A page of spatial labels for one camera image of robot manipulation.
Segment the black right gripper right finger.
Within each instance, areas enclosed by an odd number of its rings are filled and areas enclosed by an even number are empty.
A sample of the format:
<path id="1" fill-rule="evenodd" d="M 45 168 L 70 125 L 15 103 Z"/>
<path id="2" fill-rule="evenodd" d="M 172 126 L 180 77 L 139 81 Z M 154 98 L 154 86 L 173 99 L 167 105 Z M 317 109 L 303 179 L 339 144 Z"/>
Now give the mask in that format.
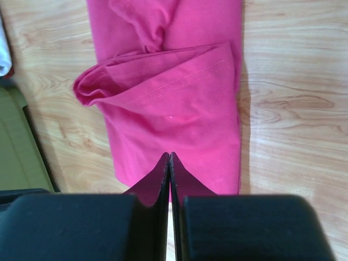
<path id="1" fill-rule="evenodd" d="M 172 153 L 177 260 L 334 260 L 314 208 L 296 195 L 219 196 Z"/>

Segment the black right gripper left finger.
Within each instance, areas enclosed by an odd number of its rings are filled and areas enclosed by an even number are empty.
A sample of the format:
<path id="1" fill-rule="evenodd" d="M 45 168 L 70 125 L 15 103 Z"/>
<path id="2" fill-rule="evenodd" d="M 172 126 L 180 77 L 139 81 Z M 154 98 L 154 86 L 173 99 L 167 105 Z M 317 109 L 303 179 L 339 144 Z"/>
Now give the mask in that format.
<path id="1" fill-rule="evenodd" d="M 26 193 L 1 214 L 1 260 L 165 260 L 169 155 L 122 194 Z"/>

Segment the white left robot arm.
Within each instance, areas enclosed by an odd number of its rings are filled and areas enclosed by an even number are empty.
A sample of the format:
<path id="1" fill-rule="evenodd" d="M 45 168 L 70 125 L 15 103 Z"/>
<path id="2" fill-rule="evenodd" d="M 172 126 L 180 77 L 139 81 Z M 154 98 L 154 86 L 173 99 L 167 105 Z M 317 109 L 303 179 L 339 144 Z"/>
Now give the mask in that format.
<path id="1" fill-rule="evenodd" d="M 35 189 L 18 189 L 18 190 L 1 190 L 0 200 L 1 200 L 1 214 L 4 214 L 10 205 L 19 197 L 29 194 L 56 194 L 60 191 L 48 191 L 43 188 Z"/>

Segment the magenta pink t shirt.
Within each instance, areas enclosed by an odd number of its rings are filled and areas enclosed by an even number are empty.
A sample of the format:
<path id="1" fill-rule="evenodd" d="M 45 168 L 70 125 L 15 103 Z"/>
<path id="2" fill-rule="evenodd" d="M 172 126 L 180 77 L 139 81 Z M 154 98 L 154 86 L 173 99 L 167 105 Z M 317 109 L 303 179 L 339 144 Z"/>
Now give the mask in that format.
<path id="1" fill-rule="evenodd" d="M 73 85 L 102 113 L 116 178 L 165 152 L 205 187 L 240 189 L 241 1 L 87 1 L 97 64 Z"/>

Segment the olive green plastic basket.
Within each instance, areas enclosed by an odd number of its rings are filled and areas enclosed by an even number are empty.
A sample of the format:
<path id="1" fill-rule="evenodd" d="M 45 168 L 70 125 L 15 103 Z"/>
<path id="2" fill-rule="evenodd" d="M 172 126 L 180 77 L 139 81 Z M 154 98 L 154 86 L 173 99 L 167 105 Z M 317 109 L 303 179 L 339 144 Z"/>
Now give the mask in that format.
<path id="1" fill-rule="evenodd" d="M 24 109 L 19 89 L 1 87 L 1 190 L 54 191 Z"/>

